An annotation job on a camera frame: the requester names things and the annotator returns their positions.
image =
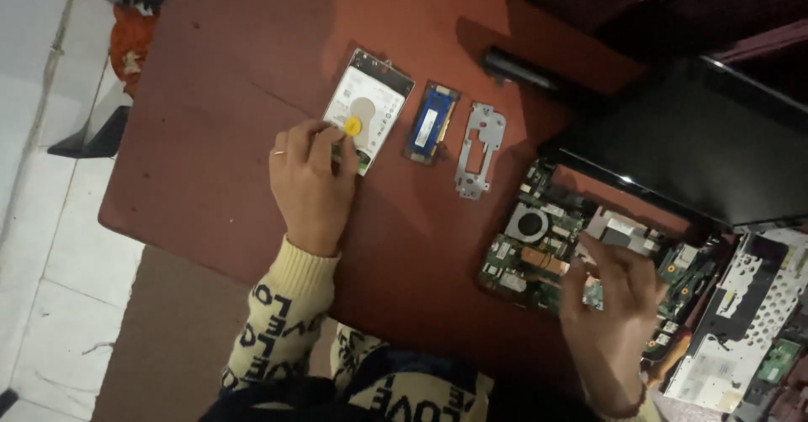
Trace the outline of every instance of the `laptop screen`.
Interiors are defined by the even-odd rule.
[[[737,228],[808,216],[808,109],[715,61],[652,69],[552,146]]]

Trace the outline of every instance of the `table surface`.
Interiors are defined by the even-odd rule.
[[[536,146],[567,121],[540,92],[486,76],[478,61],[490,45],[603,93],[641,73],[520,0],[167,0],[98,220],[255,283],[285,231],[268,177],[275,135],[322,117],[364,48],[417,85],[359,181],[332,316],[491,374],[575,382],[552,315],[475,284]],[[401,156],[428,79],[462,92],[434,167]],[[478,201],[460,199],[452,180],[472,101],[508,122]]]

